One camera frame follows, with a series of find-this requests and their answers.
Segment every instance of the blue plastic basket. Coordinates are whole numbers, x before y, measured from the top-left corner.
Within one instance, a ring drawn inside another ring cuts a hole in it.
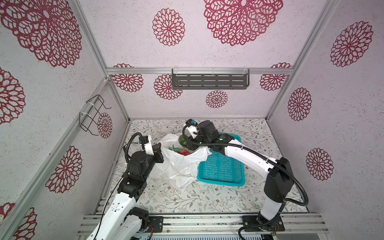
[[[244,164],[232,157],[212,151],[205,162],[199,164],[197,179],[200,182],[241,187],[245,184]]]

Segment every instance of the table surface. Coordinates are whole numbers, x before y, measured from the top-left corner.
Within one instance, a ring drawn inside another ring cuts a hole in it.
[[[239,135],[246,146],[270,157],[281,157],[265,119],[215,119],[211,121],[219,132]],[[150,134],[154,144],[168,133],[180,133],[184,123],[185,119],[133,120],[126,142],[133,133],[140,132],[145,135]],[[132,144],[129,152],[132,154],[140,149],[138,144]],[[184,192],[180,192],[159,179],[148,178],[147,187],[139,198],[137,206],[147,209],[150,213],[258,212],[265,200],[263,191],[265,179],[262,179],[248,166],[244,165],[244,168],[245,185],[242,187],[195,181]],[[110,191],[114,189],[125,170],[124,153],[121,151]],[[301,200],[295,186],[292,187],[288,197]],[[307,209],[289,203],[284,211],[307,212]]]

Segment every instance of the white plastic bag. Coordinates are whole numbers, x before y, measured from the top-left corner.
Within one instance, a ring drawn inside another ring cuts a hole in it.
[[[197,180],[199,163],[206,161],[207,156],[212,153],[208,147],[199,147],[187,156],[169,150],[169,147],[184,148],[179,143],[180,135],[181,133],[167,134],[160,140],[164,162],[155,164],[150,177],[159,178],[171,187],[184,192],[189,184]]]

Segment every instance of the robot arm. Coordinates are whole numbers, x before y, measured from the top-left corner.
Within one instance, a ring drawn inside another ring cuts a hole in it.
[[[87,240],[130,239],[136,232],[148,229],[148,211],[135,207],[135,204],[147,186],[146,180],[153,166],[155,163],[163,163],[164,159],[160,143],[152,146],[150,136],[134,134],[133,137],[137,135],[145,151],[137,151],[131,157],[126,157],[127,170],[122,176],[118,193]],[[126,156],[129,156],[128,150],[124,150]]]
[[[185,130],[189,131],[190,137],[187,138],[184,133]],[[219,134],[213,123],[208,120],[200,124],[192,119],[188,120],[185,123],[183,135],[187,138],[189,149],[195,150],[199,146],[208,146],[213,151],[248,165],[266,179],[264,186],[266,199],[258,215],[258,223],[265,224],[262,227],[264,230],[270,230],[274,227],[272,221],[280,215],[286,201],[291,200],[285,197],[291,190],[293,183],[300,185],[293,176],[289,161],[283,157],[279,160],[267,157],[247,148],[229,134]],[[298,204],[308,204],[308,197],[304,189],[301,187],[300,190],[304,192],[305,202]]]

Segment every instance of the red mandala print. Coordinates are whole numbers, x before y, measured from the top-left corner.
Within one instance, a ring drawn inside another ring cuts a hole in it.
[[[183,90],[175,90],[172,87],[172,76],[169,74],[163,74],[158,76],[153,85],[155,92],[164,99],[178,98]]]
[[[311,95],[307,89],[296,89],[288,101],[289,116],[295,121],[303,120],[310,112],[311,103]]]
[[[360,21],[344,29],[331,48],[331,61],[338,67],[356,62],[368,50],[372,41],[372,26]]]
[[[205,102],[211,108],[220,108],[227,103],[228,95],[221,90],[214,90],[210,92],[205,98]]]
[[[0,16],[38,60],[66,68],[79,58],[80,29],[66,0],[0,0]]]
[[[278,63],[272,66],[273,68],[290,68],[289,63]],[[260,79],[260,86],[268,91],[279,89],[283,84],[285,78],[288,75],[285,74],[264,74]]]
[[[283,0],[204,0],[208,29],[221,43],[244,45],[265,33]]]
[[[115,68],[133,68],[129,64],[117,64]],[[113,82],[119,88],[127,92],[136,92],[143,87],[143,78],[141,74],[114,74],[112,75]]]
[[[112,120],[108,113],[102,113],[97,121],[97,130],[102,138],[108,138],[112,133]]]
[[[333,173],[331,156],[320,148],[312,149],[307,155],[307,168],[310,174],[318,180],[327,180]]]
[[[183,19],[173,9],[163,8],[158,11],[152,24],[156,38],[166,46],[174,46],[184,37]]]
[[[7,217],[8,213],[11,211],[15,203],[7,202],[6,204],[0,206],[0,224]]]
[[[18,118],[25,106],[25,95],[19,81],[0,68],[0,125]]]
[[[35,235],[35,229],[37,226],[37,214],[35,208],[31,207],[29,213],[24,217],[22,224],[17,228],[13,235],[13,240],[30,240]]]
[[[70,146],[45,186],[50,192],[63,193],[68,191],[79,179],[83,167],[82,161],[78,149]]]

